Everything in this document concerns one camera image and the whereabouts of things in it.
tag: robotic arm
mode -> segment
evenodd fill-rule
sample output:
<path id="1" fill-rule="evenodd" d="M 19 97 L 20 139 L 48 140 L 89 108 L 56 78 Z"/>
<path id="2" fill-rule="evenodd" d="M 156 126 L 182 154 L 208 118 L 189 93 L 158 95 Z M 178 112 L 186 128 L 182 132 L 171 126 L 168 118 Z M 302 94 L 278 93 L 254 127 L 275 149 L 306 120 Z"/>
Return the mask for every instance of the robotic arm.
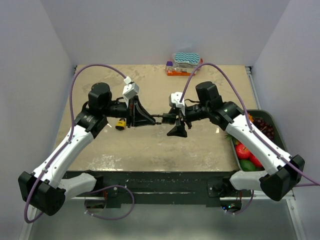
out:
<path id="1" fill-rule="evenodd" d="M 81 175 L 62 179 L 72 162 L 79 153 L 97 137 L 100 131 L 108 125 L 107 117 L 125 118 L 128 127 L 140 127 L 156 124 L 175 125 L 167 136 L 187 137 L 185 125 L 190 129 L 193 121 L 208 118 L 211 123 L 218 125 L 222 130 L 241 141 L 262 163 L 264 171 L 244 172 L 237 171 L 230 178 L 231 187 L 236 190 L 262 190 L 267 196 L 279 201 L 301 179 L 301 176 L 280 160 L 257 137 L 252 134 L 243 110 L 234 102 L 223 102 L 217 86 L 212 82 L 203 82 L 196 86 L 199 102 L 186 106 L 180 101 L 181 92 L 172 93 L 169 98 L 171 110 L 162 115 L 162 122 L 156 120 L 142 107 L 139 97 L 139 87 L 130 79 L 124 80 L 122 96 L 112 100 L 112 93 L 108 84 L 100 82 L 92 86 L 88 94 L 88 101 L 83 105 L 81 112 L 75 119 L 74 131 L 69 140 L 71 131 L 60 143 L 57 149 L 37 167 L 31 174 L 23 172 L 18 178 L 22 199 L 27 197 L 32 186 L 45 169 L 47 162 L 57 154 L 60 147 L 67 142 L 67 146 L 57 155 L 50 167 L 43 174 L 35 189 L 30 204 L 46 213 L 54 215 L 70 198 L 82 193 L 101 189 L 103 177 L 93 171 L 85 171 Z M 255 126 L 254 130 L 270 145 L 277 148 Z M 305 161 L 296 155 L 292 157 L 282 149 L 280 154 L 301 171 Z"/>

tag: red object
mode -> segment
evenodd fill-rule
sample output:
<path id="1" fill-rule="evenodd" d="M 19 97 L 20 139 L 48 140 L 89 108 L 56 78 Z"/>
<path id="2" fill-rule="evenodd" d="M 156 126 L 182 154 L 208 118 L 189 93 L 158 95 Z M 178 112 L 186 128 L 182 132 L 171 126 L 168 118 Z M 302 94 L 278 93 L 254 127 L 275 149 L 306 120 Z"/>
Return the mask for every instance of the red object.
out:
<path id="1" fill-rule="evenodd" d="M 263 168 L 264 166 L 262 166 L 261 162 L 258 160 L 258 158 L 256 158 L 256 156 L 254 156 L 253 154 L 251 154 L 251 156 L 249 157 L 249 160 L 253 163 L 253 165 L 255 165 L 257 168 Z"/>
<path id="2" fill-rule="evenodd" d="M 235 152 L 239 159 L 248 159 L 252 154 L 242 143 L 235 146 Z"/>

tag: wooden table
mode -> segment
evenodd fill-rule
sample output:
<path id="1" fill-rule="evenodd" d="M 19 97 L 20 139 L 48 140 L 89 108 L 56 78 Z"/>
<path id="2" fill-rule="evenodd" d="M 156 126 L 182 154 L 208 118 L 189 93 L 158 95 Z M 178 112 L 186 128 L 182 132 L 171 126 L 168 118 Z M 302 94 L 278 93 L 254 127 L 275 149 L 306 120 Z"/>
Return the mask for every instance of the wooden table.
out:
<path id="1" fill-rule="evenodd" d="M 113 65 L 140 86 L 139 99 L 150 114 L 167 113 L 169 95 L 182 92 L 186 76 L 167 76 L 164 65 Z M 249 79 L 244 66 L 222 65 L 248 109 L 255 109 Z M 195 86 L 201 82 L 212 81 L 218 87 L 224 101 L 240 105 L 228 82 L 213 67 L 204 66 L 194 76 L 186 92 L 185 99 L 198 100 Z M 75 116 L 88 100 L 91 86 L 98 82 L 110 85 L 113 99 L 121 97 L 123 78 L 104 67 L 90 67 L 84 70 L 73 88 Z M 118 119 L 108 118 L 112 126 Z M 84 171 L 221 171 L 237 170 L 226 133 L 209 120 L 192 123 L 187 129 L 187 138 L 168 137 L 172 125 L 142 126 L 118 131 L 106 126 L 97 138 L 77 157 L 69 170 Z M 66 105 L 57 142 L 66 136 L 70 129 L 70 109 Z"/>

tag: bunch of dark grapes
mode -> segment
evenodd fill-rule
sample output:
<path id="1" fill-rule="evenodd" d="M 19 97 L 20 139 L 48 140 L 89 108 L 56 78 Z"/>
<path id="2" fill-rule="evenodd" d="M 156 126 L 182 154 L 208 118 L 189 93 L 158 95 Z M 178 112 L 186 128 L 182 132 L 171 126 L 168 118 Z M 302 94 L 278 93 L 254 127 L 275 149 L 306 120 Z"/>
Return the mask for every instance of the bunch of dark grapes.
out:
<path id="1" fill-rule="evenodd" d="M 253 124 L 264 134 L 268 139 L 273 141 L 275 139 L 274 127 L 271 124 L 266 123 L 262 117 L 256 117 L 253 119 Z"/>

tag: white wall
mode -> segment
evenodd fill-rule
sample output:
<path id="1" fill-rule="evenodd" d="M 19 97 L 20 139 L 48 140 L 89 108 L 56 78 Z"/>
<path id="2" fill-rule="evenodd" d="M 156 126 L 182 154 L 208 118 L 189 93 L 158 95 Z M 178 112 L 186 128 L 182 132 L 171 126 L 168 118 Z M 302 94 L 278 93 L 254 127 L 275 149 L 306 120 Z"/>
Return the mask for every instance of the white wall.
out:
<path id="1" fill-rule="evenodd" d="M 39 0 L 0 1 L 0 239 L 17 239 L 18 177 L 50 153 L 73 69 Z"/>
<path id="2" fill-rule="evenodd" d="M 291 0 L 253 66 L 261 107 L 271 112 L 304 172 L 320 181 L 320 1 Z M 295 188 L 308 240 L 320 237 L 320 188 Z"/>
<path id="3" fill-rule="evenodd" d="M 251 66 L 289 0 L 41 0 L 72 62 L 164 64 L 178 51 Z"/>

